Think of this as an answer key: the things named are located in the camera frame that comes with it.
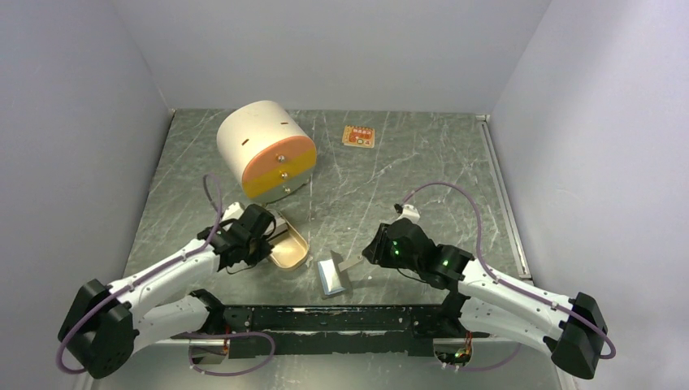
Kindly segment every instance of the purple cable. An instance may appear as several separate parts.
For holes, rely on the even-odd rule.
[[[481,264],[481,267],[486,272],[486,274],[489,275],[491,277],[491,279],[496,280],[497,279],[496,275],[493,273],[492,269],[488,266],[486,261],[483,260],[483,251],[481,250],[481,236],[482,236],[482,232],[483,232],[483,220],[481,219],[481,212],[479,211],[479,206],[476,205],[474,198],[472,198],[471,195],[469,195],[469,193],[465,189],[463,189],[462,187],[460,187],[458,185],[452,184],[452,183],[447,183],[444,181],[434,181],[431,183],[424,184],[421,187],[416,188],[412,192],[408,193],[407,196],[402,200],[402,204],[405,204],[418,191],[420,191],[426,187],[429,187],[431,185],[444,185],[445,187],[450,187],[451,189],[456,189],[457,191],[459,191],[459,193],[464,195],[466,200],[469,201],[469,203],[471,204],[471,208],[474,209],[474,214],[476,215],[476,225],[477,225],[477,229],[478,229],[478,231],[476,232],[476,258],[479,260],[479,263]],[[550,301],[549,299],[543,298],[540,295],[534,294],[533,292],[530,292],[530,291],[527,291],[523,288],[515,286],[514,284],[511,284],[510,282],[508,282],[504,279],[497,280],[497,283],[502,284],[503,286],[505,286],[505,287],[507,287],[513,291],[516,291],[517,293],[525,295],[525,296],[527,296],[531,299],[534,299],[538,302],[541,302],[545,305],[553,306],[554,302]],[[560,310],[561,312],[569,315],[570,317],[574,317],[575,319],[577,319],[578,321],[580,321],[581,323],[583,323],[587,327],[591,328],[598,336],[600,336],[605,341],[605,343],[610,347],[610,353],[608,353],[607,355],[600,355],[601,359],[612,359],[615,357],[615,355],[618,353],[617,349],[615,349],[615,345],[613,344],[613,342],[610,340],[608,335],[606,335],[602,329],[600,329],[599,327],[594,325],[591,321],[585,319],[581,315],[575,313],[574,311],[572,311],[570,309],[567,309],[566,307],[564,307],[560,304],[555,303],[555,308],[557,310]]]
[[[218,197],[218,204],[219,206],[215,205],[215,202],[213,201],[213,198],[210,196],[210,193],[208,191],[208,178],[211,178],[214,181],[215,184],[215,191],[216,195]],[[218,231],[218,227],[220,225],[220,220],[223,218],[223,194],[220,191],[220,182],[218,181],[218,178],[215,177],[215,175],[209,173],[203,176],[203,191],[206,193],[206,197],[208,197],[208,201],[210,204],[213,206],[216,212],[215,216],[215,222],[213,223],[213,227],[210,230],[210,235],[208,235],[208,238],[203,242],[201,246],[198,248],[189,251],[186,255],[188,256],[193,256],[195,254],[199,254],[202,252],[208,244],[210,243],[210,239],[215,236],[215,233]],[[153,270],[151,270],[149,273],[146,275],[143,275],[141,278],[135,280],[132,284],[134,288],[136,286],[144,283],[146,280],[149,280],[156,276],[160,271],[168,268],[169,266],[176,264],[177,262],[183,260],[183,256],[177,256],[176,258],[170,259],[163,264],[156,266]],[[55,356],[55,364],[58,366],[58,368],[64,372],[65,374],[71,374],[71,375],[77,375],[81,374],[83,372],[86,372],[85,368],[80,368],[80,369],[72,369],[67,366],[65,366],[63,362],[63,354],[65,349],[67,348],[67,344],[69,344],[70,341],[72,341],[72,338],[74,335],[81,329],[81,327],[84,326],[86,322],[88,322],[100,309],[103,308],[103,306],[107,305],[111,301],[113,301],[115,298],[121,296],[125,292],[129,290],[128,286],[124,286],[121,289],[113,292],[108,298],[100,301],[97,305],[95,305],[91,310],[89,310],[88,313],[84,317],[82,317],[77,323],[74,325],[72,329],[70,329],[67,334],[65,335],[63,341],[60,343],[60,346],[58,347],[58,352]]]
[[[510,354],[508,357],[502,359],[501,361],[490,365],[490,366],[485,366],[485,367],[459,367],[459,371],[465,371],[465,372],[484,372],[484,371],[490,371],[490,370],[495,370],[496,368],[500,368],[504,366],[505,364],[509,363],[514,359],[515,356],[519,353],[519,349],[522,349],[521,344],[517,344],[517,348],[514,349],[512,354]]]
[[[247,368],[246,370],[242,371],[237,371],[237,372],[213,372],[213,371],[206,371],[202,370],[199,368],[196,364],[194,364],[193,359],[192,359],[192,349],[189,348],[189,368],[192,370],[204,374],[204,375],[210,375],[210,376],[239,376],[239,375],[244,375],[248,374],[250,372],[254,372],[258,370],[259,368],[265,366],[268,364],[268,362],[275,356],[275,340],[270,335],[267,335],[266,333],[262,333],[260,331],[246,331],[244,333],[235,333],[231,335],[200,335],[197,333],[183,333],[182,336],[191,338],[191,339],[236,339],[236,338],[241,338],[241,337],[262,337],[271,343],[271,352],[268,354],[268,357],[266,357],[263,362],[258,363],[256,366],[253,366],[251,368]]]

